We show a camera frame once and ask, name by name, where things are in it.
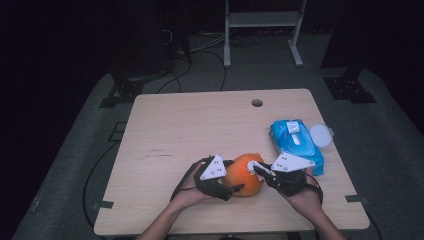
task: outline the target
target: floor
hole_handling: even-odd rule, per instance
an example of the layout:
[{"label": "floor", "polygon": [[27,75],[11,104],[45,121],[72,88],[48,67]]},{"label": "floor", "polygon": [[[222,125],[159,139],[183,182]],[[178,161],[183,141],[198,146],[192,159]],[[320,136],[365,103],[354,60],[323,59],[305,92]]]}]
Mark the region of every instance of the floor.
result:
[{"label": "floor", "polygon": [[[147,83],[142,94],[254,89],[307,88],[334,133],[334,142],[365,209],[376,225],[344,231],[352,239],[421,239],[424,235],[424,139],[390,96],[384,82],[364,69],[359,76],[375,103],[335,100],[324,77],[345,69],[320,69],[330,35],[302,34],[298,48],[304,61],[294,65],[289,35],[238,39],[231,49],[231,68],[222,65],[222,44],[192,55],[192,64],[175,62],[174,75]],[[191,47],[213,36],[193,36]],[[131,103],[100,108],[113,87],[110,74],[99,79],[68,134],[31,208],[13,239],[99,239],[92,229]],[[314,239],[302,232],[302,239]],[[285,239],[285,234],[252,234],[244,239]],[[170,239],[217,239],[215,236],[171,236]]]}]

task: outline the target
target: orange ball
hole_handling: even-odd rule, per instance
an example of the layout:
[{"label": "orange ball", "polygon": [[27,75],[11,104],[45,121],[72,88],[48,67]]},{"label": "orange ball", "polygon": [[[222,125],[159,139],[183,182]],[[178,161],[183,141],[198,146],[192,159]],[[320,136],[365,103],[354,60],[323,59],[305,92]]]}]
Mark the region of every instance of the orange ball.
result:
[{"label": "orange ball", "polygon": [[233,196],[247,197],[261,189],[264,181],[259,181],[258,175],[252,175],[247,169],[247,164],[252,160],[264,162],[259,153],[247,153],[234,159],[234,163],[226,168],[227,175],[221,178],[222,184],[228,187],[244,184],[244,187],[240,191],[233,193]]}]

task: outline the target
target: white round lid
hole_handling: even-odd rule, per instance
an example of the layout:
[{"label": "white round lid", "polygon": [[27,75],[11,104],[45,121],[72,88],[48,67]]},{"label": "white round lid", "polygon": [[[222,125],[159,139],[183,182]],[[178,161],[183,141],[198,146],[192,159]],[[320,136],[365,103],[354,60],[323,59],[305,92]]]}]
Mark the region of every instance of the white round lid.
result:
[{"label": "white round lid", "polygon": [[312,126],[311,130],[309,130],[309,134],[311,135],[312,141],[314,141],[315,145],[318,147],[327,147],[333,141],[330,129],[328,129],[325,124],[320,123]]}]

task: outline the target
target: hand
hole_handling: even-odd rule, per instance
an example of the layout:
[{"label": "hand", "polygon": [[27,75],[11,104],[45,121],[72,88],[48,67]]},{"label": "hand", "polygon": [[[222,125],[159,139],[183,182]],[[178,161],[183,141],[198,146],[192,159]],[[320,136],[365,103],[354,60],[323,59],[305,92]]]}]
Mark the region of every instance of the hand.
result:
[{"label": "hand", "polygon": [[187,178],[186,182],[181,187],[180,192],[171,201],[172,204],[175,204],[176,206],[184,209],[199,204],[206,199],[213,198],[209,195],[203,194],[196,188],[194,174],[199,170],[200,167],[201,164],[197,165],[197,167],[193,170],[193,172]]},{"label": "hand", "polygon": [[[305,173],[312,176],[312,169],[305,169]],[[309,184],[316,185],[316,182],[309,176],[306,176],[306,181]],[[286,195],[280,193],[290,205],[303,217],[312,221],[314,218],[319,215],[324,214],[324,211],[321,207],[318,194],[312,189],[304,188],[298,194],[287,197]]]}]

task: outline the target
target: wooden tabletop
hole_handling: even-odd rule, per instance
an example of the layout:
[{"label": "wooden tabletop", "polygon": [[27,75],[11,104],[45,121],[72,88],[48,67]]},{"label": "wooden tabletop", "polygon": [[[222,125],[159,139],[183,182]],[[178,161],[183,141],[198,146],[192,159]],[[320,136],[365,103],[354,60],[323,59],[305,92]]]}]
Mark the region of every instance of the wooden tabletop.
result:
[{"label": "wooden tabletop", "polygon": [[[263,103],[261,107],[252,101]],[[325,123],[307,89],[140,95],[134,102],[94,230],[98,235],[139,234],[168,204],[192,163],[209,155],[234,159],[259,153],[266,163],[279,155],[269,137],[276,120]],[[365,229],[368,218],[332,143],[321,149],[324,210],[339,229]],[[311,230],[313,226],[274,190],[254,196],[211,199],[186,209],[171,234]]]}]

